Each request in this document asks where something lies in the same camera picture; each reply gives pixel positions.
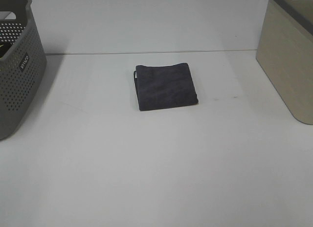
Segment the dark grey towel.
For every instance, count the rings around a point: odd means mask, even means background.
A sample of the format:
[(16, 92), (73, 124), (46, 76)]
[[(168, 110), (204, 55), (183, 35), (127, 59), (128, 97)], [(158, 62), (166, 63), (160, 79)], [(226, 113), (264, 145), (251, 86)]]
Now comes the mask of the dark grey towel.
[(140, 111), (151, 111), (198, 104), (189, 65), (148, 67), (138, 65), (134, 85)]

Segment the beige plastic bin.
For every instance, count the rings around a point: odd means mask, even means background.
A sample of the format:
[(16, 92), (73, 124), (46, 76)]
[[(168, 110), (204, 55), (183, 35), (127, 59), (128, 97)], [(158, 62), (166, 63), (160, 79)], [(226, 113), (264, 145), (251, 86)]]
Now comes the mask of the beige plastic bin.
[(292, 116), (311, 125), (312, 0), (268, 0), (256, 60)]

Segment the grey perforated plastic basket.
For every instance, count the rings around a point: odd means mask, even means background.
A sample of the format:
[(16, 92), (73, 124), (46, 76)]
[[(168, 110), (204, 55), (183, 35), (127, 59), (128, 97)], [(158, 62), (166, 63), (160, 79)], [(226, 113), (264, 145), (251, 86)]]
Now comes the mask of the grey perforated plastic basket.
[(46, 56), (31, 10), (32, 0), (0, 0), (15, 19), (0, 21), (0, 138), (18, 128), (46, 69)]

